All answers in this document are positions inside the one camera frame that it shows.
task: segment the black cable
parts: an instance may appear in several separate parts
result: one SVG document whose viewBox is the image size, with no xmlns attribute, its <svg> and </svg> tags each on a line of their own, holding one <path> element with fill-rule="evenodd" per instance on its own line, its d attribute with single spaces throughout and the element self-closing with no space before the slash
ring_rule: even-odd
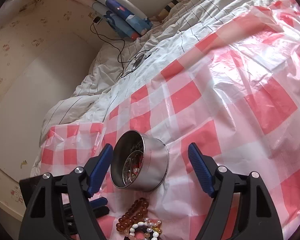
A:
<svg viewBox="0 0 300 240">
<path fill-rule="evenodd" d="M 123 39 L 117 39 L 117 40 L 116 40 L 116 39 L 111 39 L 111 38 L 108 38 L 108 37 L 105 36 L 105 35 L 99 34 L 99 33 L 97 32 L 97 29 L 96 29 L 95 25 L 94 25 L 95 23 L 96 23 L 96 21 L 93 21 L 93 23 L 90 25 L 90 31 L 91 31 L 93 34 L 98 35 L 98 38 L 99 38 L 99 39 L 101 39 L 102 41 L 104 41 L 104 42 L 110 44 L 112 47 L 116 48 L 116 49 L 119 51 L 119 54 L 118 54 L 118 57 L 117 57 L 117 61 L 118 61 L 118 63 L 120 63 L 120 64 L 122 65 L 122 73 L 121 73 L 120 77 L 121 77 L 121 78 L 126 77 L 127 75 L 129 75 L 129 74 L 132 73 L 133 71 L 130 71 L 130 72 L 127 73 L 126 75 L 122 76 L 122 74 L 124 73 L 124 70 L 125 70 L 125 69 L 124 69 L 124 66 L 123 66 L 123 63 L 131 63 L 131 62 L 136 58 L 136 56 L 137 56 L 139 53 L 150 51 L 150 49 L 146 49 L 146 50 L 143 50 L 143 51 L 139 51 L 139 52 L 133 57 L 133 59 L 130 60 L 130 61 L 122 61 L 122 51 L 123 51 L 124 46 L 125 46 L 125 40 L 123 40 Z M 111 40 L 111 41 L 123 41 L 123 47 L 122 47 L 122 49 L 120 50 L 118 47 L 112 45 L 112 44 L 109 43 L 108 41 L 105 41 L 104 39 L 100 38 L 100 36 L 106 37 L 107 39 L 109 39 L 109 40 Z"/>
</svg>

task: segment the pillow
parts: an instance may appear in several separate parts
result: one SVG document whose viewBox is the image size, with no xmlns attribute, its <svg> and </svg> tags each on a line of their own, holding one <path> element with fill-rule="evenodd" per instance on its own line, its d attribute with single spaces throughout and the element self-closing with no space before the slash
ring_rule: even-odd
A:
<svg viewBox="0 0 300 240">
<path fill-rule="evenodd" d="M 151 17 L 150 20 L 153 22 L 162 22 L 162 20 L 164 20 L 170 10 L 179 2 L 181 2 L 182 0 L 173 0 L 171 1 L 157 16 Z"/>
</svg>

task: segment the plastic tablecloth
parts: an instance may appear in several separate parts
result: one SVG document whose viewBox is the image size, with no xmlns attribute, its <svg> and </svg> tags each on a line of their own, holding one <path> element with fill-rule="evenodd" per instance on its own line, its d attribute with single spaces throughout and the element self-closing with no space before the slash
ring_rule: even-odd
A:
<svg viewBox="0 0 300 240">
<path fill-rule="evenodd" d="M 108 239 L 123 239 L 115 224 L 139 197 L 149 200 L 148 216 L 163 221 L 163 240 L 195 239 L 212 200 L 187 157 L 192 142 L 234 173 L 260 173 L 288 239 L 300 224 L 296 1 L 251 7 L 225 23 L 120 103 L 104 123 L 52 127 L 42 145 L 41 172 L 69 173 L 131 129 L 166 144 L 169 170 L 163 184 L 150 193 L 117 189 L 106 175 L 94 198 L 109 201 L 109 215 L 98 219 Z M 224 239 L 231 235 L 237 206 L 235 195 Z"/>
</svg>

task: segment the amber bead bracelet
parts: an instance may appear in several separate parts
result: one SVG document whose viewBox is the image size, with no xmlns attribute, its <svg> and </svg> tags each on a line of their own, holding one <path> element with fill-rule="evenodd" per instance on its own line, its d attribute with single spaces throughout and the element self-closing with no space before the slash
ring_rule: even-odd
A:
<svg viewBox="0 0 300 240">
<path fill-rule="evenodd" d="M 136 200 L 132 204 L 131 208 L 129 208 L 128 211 L 118 219 L 118 223 L 116 224 L 117 231 L 122 232 L 126 228 L 133 225 L 135 222 L 140 221 L 140 219 L 148 213 L 148 206 L 149 203 L 145 198 L 141 197 Z"/>
</svg>

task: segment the open metal container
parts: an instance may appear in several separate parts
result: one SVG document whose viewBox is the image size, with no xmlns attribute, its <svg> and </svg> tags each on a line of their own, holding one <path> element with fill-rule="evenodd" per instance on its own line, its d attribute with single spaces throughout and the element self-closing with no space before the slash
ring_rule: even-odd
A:
<svg viewBox="0 0 300 240">
<path fill-rule="evenodd" d="M 169 154 L 162 141 L 130 130 L 114 147 L 110 177 L 117 188 L 151 191 L 163 182 L 168 166 Z"/>
</svg>

